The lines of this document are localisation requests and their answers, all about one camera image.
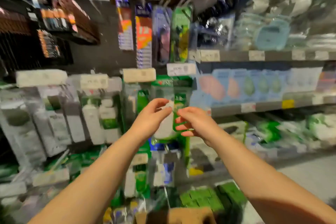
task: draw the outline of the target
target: cardboard box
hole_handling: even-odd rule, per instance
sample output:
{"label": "cardboard box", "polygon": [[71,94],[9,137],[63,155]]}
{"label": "cardboard box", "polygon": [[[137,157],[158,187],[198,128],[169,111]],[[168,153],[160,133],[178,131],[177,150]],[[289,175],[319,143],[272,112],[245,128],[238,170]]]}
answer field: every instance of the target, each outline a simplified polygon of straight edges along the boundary
{"label": "cardboard box", "polygon": [[210,208],[172,208],[169,211],[137,213],[133,224],[216,224]]}

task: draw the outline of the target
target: store shelf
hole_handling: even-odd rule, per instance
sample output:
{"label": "store shelf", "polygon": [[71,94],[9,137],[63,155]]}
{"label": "store shelf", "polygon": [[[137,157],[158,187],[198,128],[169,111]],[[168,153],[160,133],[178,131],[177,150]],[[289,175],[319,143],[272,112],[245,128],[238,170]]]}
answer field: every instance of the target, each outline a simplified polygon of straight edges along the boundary
{"label": "store shelf", "polygon": [[218,118],[248,112],[265,112],[271,110],[290,109],[322,104],[336,104],[336,96],[309,95],[300,99],[286,99],[274,102],[244,103],[238,105],[212,107],[211,116],[213,118]]}
{"label": "store shelf", "polygon": [[325,61],[336,60],[336,52],[329,51],[225,51],[189,50],[189,59],[197,62],[246,61]]}

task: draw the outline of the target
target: forearm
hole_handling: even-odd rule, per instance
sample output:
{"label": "forearm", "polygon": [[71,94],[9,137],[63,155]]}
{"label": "forearm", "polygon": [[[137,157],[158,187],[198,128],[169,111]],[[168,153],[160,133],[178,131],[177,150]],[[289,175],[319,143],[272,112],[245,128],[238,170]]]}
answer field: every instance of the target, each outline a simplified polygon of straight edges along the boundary
{"label": "forearm", "polygon": [[141,145],[128,131],[68,185],[30,224],[92,224],[107,207]]}
{"label": "forearm", "polygon": [[[298,214],[297,209],[311,213],[326,223],[336,223],[333,209],[287,176],[277,172],[235,138],[224,131],[216,131],[212,144],[230,175],[260,216],[264,221],[268,220],[266,223],[280,223],[279,221],[284,220],[290,223],[287,218]],[[287,208],[282,211],[279,205]]]}

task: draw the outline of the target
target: person's left arm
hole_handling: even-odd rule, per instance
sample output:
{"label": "person's left arm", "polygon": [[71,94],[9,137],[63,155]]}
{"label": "person's left arm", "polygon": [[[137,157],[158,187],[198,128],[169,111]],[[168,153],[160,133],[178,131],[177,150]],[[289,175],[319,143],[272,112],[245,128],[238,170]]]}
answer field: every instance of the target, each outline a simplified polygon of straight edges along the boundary
{"label": "person's left arm", "polygon": [[159,128],[172,109],[167,99],[154,99],[132,127],[83,174],[69,184],[29,224],[93,224],[108,206],[139,147]]}

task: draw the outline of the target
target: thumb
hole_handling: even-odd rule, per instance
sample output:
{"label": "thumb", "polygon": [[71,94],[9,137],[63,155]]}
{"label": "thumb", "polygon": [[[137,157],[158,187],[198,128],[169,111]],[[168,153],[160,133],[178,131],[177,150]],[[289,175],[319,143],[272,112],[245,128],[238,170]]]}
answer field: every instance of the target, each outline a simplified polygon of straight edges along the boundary
{"label": "thumb", "polygon": [[154,115],[157,119],[161,121],[163,121],[168,115],[171,114],[171,112],[173,111],[173,109],[171,107],[167,107],[167,108],[163,108],[162,110],[156,112]]}
{"label": "thumb", "polygon": [[194,113],[188,112],[188,111],[183,110],[183,109],[179,109],[177,114],[188,122],[192,122],[195,118]]}

